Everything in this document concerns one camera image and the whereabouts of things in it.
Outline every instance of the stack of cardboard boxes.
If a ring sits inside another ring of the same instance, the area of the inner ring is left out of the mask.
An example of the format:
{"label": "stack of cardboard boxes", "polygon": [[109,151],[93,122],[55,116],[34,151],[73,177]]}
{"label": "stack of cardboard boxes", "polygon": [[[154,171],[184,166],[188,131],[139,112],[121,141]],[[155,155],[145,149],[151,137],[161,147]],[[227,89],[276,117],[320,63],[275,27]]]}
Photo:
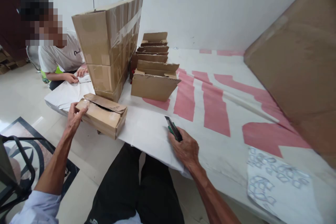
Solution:
{"label": "stack of cardboard boxes", "polygon": [[95,93],[115,102],[137,46],[142,1],[120,1],[72,17]]}
{"label": "stack of cardboard boxes", "polygon": [[132,55],[131,95],[166,101],[181,81],[176,71],[179,64],[167,64],[167,32],[145,33],[141,47]]}
{"label": "stack of cardboard boxes", "polygon": [[26,60],[15,61],[5,50],[0,51],[0,75],[26,65]]}

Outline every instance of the cardboard box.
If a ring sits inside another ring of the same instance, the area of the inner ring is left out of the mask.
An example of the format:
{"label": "cardboard box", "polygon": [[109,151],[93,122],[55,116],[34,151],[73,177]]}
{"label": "cardboard box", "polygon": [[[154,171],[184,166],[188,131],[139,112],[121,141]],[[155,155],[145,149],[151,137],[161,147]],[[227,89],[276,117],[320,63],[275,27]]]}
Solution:
{"label": "cardboard box", "polygon": [[141,47],[145,46],[166,46],[168,32],[145,33],[142,38]]}
{"label": "cardboard box", "polygon": [[18,67],[23,67],[24,65],[27,65],[27,61],[25,59],[20,60],[20,61],[15,61],[15,63]]}
{"label": "cardboard box", "polygon": [[6,57],[11,57],[8,52],[6,52],[4,49],[2,49],[2,52],[6,55]]}
{"label": "cardboard box", "polygon": [[8,67],[6,67],[5,65],[3,64],[0,64],[0,75],[1,74],[5,74],[9,71]]}
{"label": "cardboard box", "polygon": [[151,62],[162,62],[166,63],[168,60],[168,56],[166,55],[157,55],[157,54],[138,54],[135,53],[132,55],[131,58],[131,65],[130,65],[130,73],[129,78],[133,78],[133,70],[137,68],[138,60],[144,60],[144,61],[151,61]]}
{"label": "cardboard box", "polygon": [[138,60],[131,95],[165,102],[181,82],[176,77],[179,66]]}
{"label": "cardboard box", "polygon": [[136,48],[142,1],[120,1],[72,17],[95,92],[115,102]]}
{"label": "cardboard box", "polygon": [[335,13],[335,0],[296,0],[245,53],[291,125],[333,168]]}
{"label": "cardboard box", "polygon": [[5,65],[9,70],[14,70],[15,68],[18,67],[15,62],[9,62],[9,63],[6,63]]}
{"label": "cardboard box", "polygon": [[125,124],[127,107],[94,94],[86,94],[76,105],[76,110],[88,106],[82,120],[100,132],[116,139]]}
{"label": "cardboard box", "polygon": [[168,46],[147,46],[147,47],[139,47],[137,52],[143,53],[165,53],[168,52]]}
{"label": "cardboard box", "polygon": [[5,61],[6,59],[7,59],[7,56],[4,53],[0,52],[0,62]]}

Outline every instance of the sleeve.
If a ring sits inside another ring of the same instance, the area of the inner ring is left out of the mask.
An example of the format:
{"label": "sleeve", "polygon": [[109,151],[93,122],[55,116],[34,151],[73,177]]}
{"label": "sleeve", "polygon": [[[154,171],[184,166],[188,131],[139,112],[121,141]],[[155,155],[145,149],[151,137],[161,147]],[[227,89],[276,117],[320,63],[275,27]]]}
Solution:
{"label": "sleeve", "polygon": [[58,224],[56,215],[61,201],[60,195],[32,191],[24,203],[23,209],[17,213],[10,224],[21,223],[48,223]]}
{"label": "sleeve", "polygon": [[56,71],[57,63],[50,55],[50,52],[46,51],[44,47],[40,47],[38,58],[40,60],[41,70],[43,72]]}

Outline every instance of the white t-shirt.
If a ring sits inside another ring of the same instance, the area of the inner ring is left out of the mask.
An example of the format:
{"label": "white t-shirt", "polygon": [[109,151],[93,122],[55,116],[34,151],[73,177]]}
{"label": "white t-shirt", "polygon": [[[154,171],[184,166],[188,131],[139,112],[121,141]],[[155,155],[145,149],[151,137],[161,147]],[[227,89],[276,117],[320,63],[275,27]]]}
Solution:
{"label": "white t-shirt", "polygon": [[68,30],[66,37],[67,45],[62,49],[54,45],[40,46],[38,57],[43,72],[55,72],[57,65],[65,72],[75,71],[85,62],[76,32]]}

